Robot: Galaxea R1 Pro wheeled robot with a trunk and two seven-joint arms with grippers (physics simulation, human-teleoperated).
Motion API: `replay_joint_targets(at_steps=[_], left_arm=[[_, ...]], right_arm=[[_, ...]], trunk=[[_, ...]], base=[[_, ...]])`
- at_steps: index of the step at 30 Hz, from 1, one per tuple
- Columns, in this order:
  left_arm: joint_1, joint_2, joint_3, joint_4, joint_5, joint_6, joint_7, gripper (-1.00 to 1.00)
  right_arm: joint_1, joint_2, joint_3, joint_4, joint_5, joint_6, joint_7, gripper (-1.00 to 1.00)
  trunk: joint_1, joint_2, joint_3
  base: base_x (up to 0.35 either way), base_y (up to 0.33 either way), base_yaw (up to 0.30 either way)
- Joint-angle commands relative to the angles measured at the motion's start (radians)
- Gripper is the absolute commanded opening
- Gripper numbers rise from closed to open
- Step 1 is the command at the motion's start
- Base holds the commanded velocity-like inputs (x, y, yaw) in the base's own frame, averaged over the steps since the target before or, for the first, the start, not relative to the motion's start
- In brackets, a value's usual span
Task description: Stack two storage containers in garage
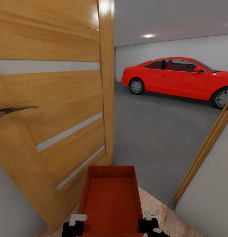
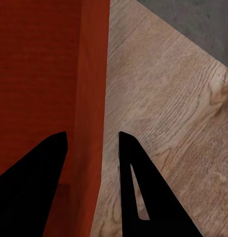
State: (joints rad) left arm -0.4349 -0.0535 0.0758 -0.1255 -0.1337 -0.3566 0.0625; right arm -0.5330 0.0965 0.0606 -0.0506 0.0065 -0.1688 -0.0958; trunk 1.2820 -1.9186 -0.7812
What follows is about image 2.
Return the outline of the storage box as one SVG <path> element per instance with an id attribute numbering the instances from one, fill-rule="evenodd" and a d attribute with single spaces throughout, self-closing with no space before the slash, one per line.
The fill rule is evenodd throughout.
<path id="1" fill-rule="evenodd" d="M 0 0 L 0 176 L 68 151 L 42 237 L 90 237 L 101 185 L 110 0 Z"/>

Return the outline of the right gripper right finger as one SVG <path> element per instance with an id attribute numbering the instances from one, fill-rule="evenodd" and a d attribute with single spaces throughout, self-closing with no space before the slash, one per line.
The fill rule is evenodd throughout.
<path id="1" fill-rule="evenodd" d="M 121 130 L 119 160 L 123 237 L 203 237 L 137 139 Z M 131 165 L 149 220 L 138 217 Z"/>

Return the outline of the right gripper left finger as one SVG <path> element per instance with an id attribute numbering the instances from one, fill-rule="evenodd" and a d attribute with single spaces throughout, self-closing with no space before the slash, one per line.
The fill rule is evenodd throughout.
<path id="1" fill-rule="evenodd" d="M 54 134 L 0 176 L 0 237 L 43 236 L 67 151 Z"/>

